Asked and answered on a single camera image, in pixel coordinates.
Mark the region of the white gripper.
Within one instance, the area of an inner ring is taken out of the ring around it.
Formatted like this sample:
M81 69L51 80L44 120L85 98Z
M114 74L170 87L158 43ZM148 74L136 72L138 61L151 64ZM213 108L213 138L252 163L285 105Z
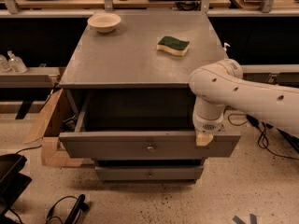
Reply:
M196 133L196 145L206 147L212 140L212 133L221 129L225 105L216 105L206 101L202 97L196 97L192 122Z

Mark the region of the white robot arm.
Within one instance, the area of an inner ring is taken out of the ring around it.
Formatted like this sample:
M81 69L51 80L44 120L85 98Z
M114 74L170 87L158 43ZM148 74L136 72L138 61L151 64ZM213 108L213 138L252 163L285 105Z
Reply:
M246 81L235 60L224 59L195 69L189 87L196 96L192 122L199 132L216 133L224 109L230 106L299 137L299 90Z

